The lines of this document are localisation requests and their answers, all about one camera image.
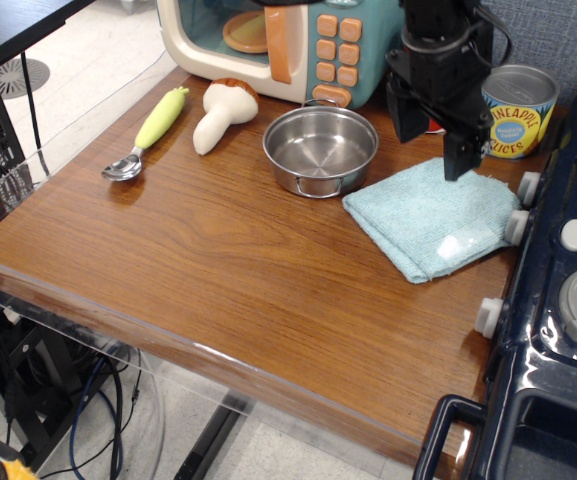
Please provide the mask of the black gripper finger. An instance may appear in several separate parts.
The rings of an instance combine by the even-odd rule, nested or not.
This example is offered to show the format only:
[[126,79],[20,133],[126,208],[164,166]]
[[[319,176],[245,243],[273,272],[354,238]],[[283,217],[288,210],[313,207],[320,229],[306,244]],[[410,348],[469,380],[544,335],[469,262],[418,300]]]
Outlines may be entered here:
[[484,156],[484,131],[448,131],[444,136],[444,178],[447,181],[457,181],[468,171],[478,168]]
[[410,90],[397,79],[389,79],[386,86],[388,110],[395,133],[402,143],[407,143],[424,134],[430,118]]

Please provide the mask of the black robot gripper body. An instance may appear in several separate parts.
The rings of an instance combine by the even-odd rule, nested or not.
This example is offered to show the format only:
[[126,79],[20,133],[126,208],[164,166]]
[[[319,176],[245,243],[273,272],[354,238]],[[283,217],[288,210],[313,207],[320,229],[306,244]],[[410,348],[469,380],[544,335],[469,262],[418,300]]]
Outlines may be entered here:
[[447,132],[487,134],[481,85],[491,70],[493,23],[478,1],[402,1],[401,44],[386,54],[397,79]]

